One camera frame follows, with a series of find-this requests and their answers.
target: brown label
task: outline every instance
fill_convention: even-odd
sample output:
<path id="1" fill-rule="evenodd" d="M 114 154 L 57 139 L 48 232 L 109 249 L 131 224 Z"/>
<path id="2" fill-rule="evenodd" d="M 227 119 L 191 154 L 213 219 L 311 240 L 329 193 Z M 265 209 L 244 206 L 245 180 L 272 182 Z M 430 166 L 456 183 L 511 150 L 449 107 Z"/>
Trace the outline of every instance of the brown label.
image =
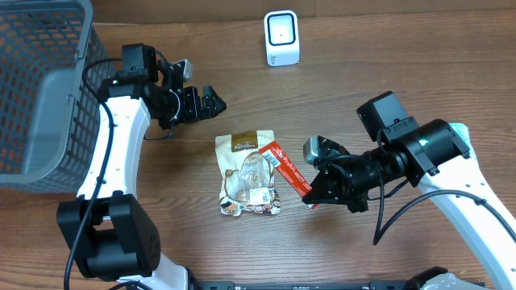
<path id="1" fill-rule="evenodd" d="M 256 131 L 247 131 L 231 136 L 231 152 L 247 149 L 258 149 L 258 136 Z"/>

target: basket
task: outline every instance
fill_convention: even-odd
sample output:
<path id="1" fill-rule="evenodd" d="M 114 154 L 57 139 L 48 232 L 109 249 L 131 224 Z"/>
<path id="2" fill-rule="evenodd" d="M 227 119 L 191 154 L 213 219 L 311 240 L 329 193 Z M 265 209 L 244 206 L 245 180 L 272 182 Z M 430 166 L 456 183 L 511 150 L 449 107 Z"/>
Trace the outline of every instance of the basket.
<path id="1" fill-rule="evenodd" d="M 91 162 L 98 103 L 82 69 L 107 57 L 89 1 L 0 2 L 0 186 L 76 192 Z M 89 71 L 97 87 L 112 76 Z"/>

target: red package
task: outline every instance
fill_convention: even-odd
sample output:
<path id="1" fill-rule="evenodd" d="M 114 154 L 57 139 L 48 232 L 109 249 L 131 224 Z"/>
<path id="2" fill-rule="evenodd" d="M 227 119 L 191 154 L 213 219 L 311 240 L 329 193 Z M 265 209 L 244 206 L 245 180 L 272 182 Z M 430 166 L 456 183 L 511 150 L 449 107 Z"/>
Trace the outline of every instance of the red package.
<path id="1" fill-rule="evenodd" d="M 283 151 L 280 144 L 276 141 L 265 145 L 260 150 L 260 154 L 274 166 L 274 168 L 290 183 L 290 185 L 303 198 L 312 187 L 305 178 L 299 173 L 298 169 L 292 164 L 289 157 Z M 311 209 L 315 209 L 317 205 L 308 205 Z"/>

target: plastic bin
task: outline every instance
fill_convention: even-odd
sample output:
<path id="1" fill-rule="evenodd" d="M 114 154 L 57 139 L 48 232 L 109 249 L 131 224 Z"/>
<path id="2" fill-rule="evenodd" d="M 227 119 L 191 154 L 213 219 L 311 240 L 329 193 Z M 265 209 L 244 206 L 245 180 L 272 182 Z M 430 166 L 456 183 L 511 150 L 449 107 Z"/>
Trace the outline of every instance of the plastic bin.
<path id="1" fill-rule="evenodd" d="M 0 186 L 72 193 L 85 179 L 99 126 L 82 69 L 107 57 L 89 1 L 0 2 Z M 93 67 L 93 87 L 112 76 Z"/>

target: wooden surface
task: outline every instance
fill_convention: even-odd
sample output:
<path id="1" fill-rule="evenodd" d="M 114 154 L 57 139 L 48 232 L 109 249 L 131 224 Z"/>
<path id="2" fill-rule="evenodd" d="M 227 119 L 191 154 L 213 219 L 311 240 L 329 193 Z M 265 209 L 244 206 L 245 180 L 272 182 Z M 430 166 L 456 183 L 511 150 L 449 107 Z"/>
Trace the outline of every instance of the wooden surface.
<path id="1" fill-rule="evenodd" d="M 192 84 L 213 85 L 227 102 L 216 119 L 181 125 L 171 140 L 144 142 L 139 201 L 160 231 L 162 251 L 201 280 L 361 282 L 410 278 L 439 265 L 491 285 L 429 201 L 407 212 L 378 246 L 377 203 L 356 214 L 344 206 L 308 210 L 280 176 L 280 215 L 223 216 L 214 138 L 273 129 L 311 180 L 316 171 L 302 162 L 303 143 L 322 135 L 352 153 L 374 148 L 355 110 L 393 90 L 420 124 L 443 118 L 470 127 L 482 172 L 516 214 L 516 11 L 302 19 L 299 26 L 301 63 L 283 68 L 265 63 L 261 21 L 96 27 L 111 56 L 143 42 L 169 60 L 189 58 Z M 389 199 L 385 220 L 418 194 L 404 188 Z M 56 208 L 74 197 L 1 191 L 1 289 L 61 287 L 69 249 Z M 109 285 L 85 281 L 74 269 L 73 288 Z"/>
<path id="2" fill-rule="evenodd" d="M 97 23 L 258 20 L 273 10 L 299 17 L 516 8 L 514 0 L 92 0 Z"/>

